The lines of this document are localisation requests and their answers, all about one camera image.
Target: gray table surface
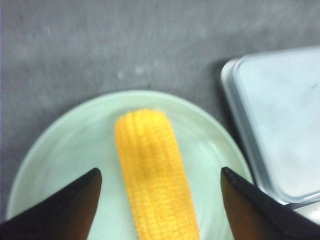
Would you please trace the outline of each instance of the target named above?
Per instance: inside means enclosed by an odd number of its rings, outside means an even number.
[[[318,0],[2,0],[1,220],[40,134],[83,101],[127,89],[187,99],[237,137],[223,62],[320,44]]]

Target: corn on the cob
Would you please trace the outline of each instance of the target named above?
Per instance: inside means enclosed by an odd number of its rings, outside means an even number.
[[[198,240],[178,144],[159,110],[128,112],[115,123],[126,194],[140,240]]]

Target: pale green plate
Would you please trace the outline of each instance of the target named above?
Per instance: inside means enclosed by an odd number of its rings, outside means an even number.
[[[232,239],[222,201],[220,170],[228,166],[251,181],[241,152],[206,112],[178,97],[153,91],[104,95],[77,106],[53,123],[18,171],[7,219],[98,167],[102,173],[101,194],[88,239],[138,239],[114,142],[116,119],[138,108],[162,110],[173,125],[201,239]]]

